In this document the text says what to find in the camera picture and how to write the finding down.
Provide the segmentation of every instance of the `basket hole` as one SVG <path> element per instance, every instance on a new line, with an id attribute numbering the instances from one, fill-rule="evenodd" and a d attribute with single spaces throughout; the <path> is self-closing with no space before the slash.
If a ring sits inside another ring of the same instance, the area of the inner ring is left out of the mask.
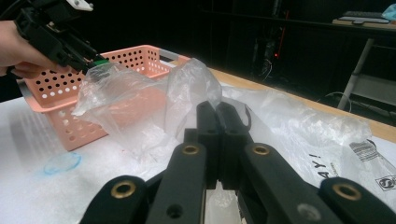
<path id="1" fill-rule="evenodd" d="M 64 118 L 64 116 L 66 116 L 66 112 L 64 112 L 64 110 L 59 111 L 58 113 L 59 117 Z"/>
<path id="2" fill-rule="evenodd" d="M 64 123 L 64 126 L 65 126 L 65 127 L 66 127 L 66 126 L 69 126 L 69 124 L 70 124 L 70 122 L 69 122 L 68 119 L 64 119 L 64 120 L 62 120 L 62 122 Z"/>

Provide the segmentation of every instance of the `metal stand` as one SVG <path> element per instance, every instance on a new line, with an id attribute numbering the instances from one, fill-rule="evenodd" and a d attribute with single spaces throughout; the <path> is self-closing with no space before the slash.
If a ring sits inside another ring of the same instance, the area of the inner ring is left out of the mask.
<path id="1" fill-rule="evenodd" d="M 347 100 L 350 96 L 350 93 L 352 93 L 353 89 L 355 88 L 355 84 L 358 81 L 358 78 L 361 74 L 361 69 L 364 66 L 367 55 L 369 54 L 370 49 L 372 48 L 373 44 L 374 44 L 374 39 L 369 38 L 366 42 L 366 45 L 364 46 L 363 52 L 361 53 L 361 57 L 359 58 L 358 63 L 356 64 L 355 70 L 353 71 L 353 73 L 346 85 L 346 89 L 344 90 L 343 97 L 341 98 L 341 101 L 337 106 L 338 109 L 345 108 Z"/>

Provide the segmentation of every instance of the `blue marker stain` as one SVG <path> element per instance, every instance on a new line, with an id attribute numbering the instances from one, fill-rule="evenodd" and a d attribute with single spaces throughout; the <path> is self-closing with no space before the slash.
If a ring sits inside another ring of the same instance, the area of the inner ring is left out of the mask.
<path id="1" fill-rule="evenodd" d="M 46 175 L 56 175 L 73 170 L 81 162 L 81 156 L 76 152 L 67 152 L 51 158 L 44 167 Z"/>

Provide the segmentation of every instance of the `clear plastic bag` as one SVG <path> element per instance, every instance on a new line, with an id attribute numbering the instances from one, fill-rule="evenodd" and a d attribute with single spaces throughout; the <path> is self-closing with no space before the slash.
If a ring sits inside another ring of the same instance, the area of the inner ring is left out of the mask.
<path id="1" fill-rule="evenodd" d="M 390 5 L 383 13 L 382 16 L 390 21 L 396 21 L 396 4 Z"/>
<path id="2" fill-rule="evenodd" d="M 73 115 L 101 125 L 144 167 L 159 160 L 166 164 L 168 148 L 182 142 L 185 128 L 196 126 L 196 106 L 203 101 L 216 106 L 220 100 L 220 84 L 196 59 L 160 80 L 105 63 L 88 71 Z"/>
<path id="3" fill-rule="evenodd" d="M 247 106 L 253 140 L 274 147 L 304 181 L 319 187 L 325 178 L 348 178 L 396 212 L 396 191 L 386 189 L 396 168 L 376 151 L 366 121 L 317 111 L 279 91 L 223 87 L 223 101 L 246 123 Z"/>
<path id="4" fill-rule="evenodd" d="M 220 182 L 206 192 L 205 224 L 217 223 L 242 223 L 235 191 L 223 190 Z"/>

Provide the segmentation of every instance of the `white table surface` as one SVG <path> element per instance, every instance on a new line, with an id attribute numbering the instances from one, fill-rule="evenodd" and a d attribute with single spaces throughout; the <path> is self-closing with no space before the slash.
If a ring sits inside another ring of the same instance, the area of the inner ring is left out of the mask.
<path id="1" fill-rule="evenodd" d="M 138 170 L 109 136 L 66 153 L 47 118 L 23 98 L 1 103 L 0 115 L 0 223 L 78 223 L 107 181 Z M 373 140 L 396 166 L 396 144 Z"/>

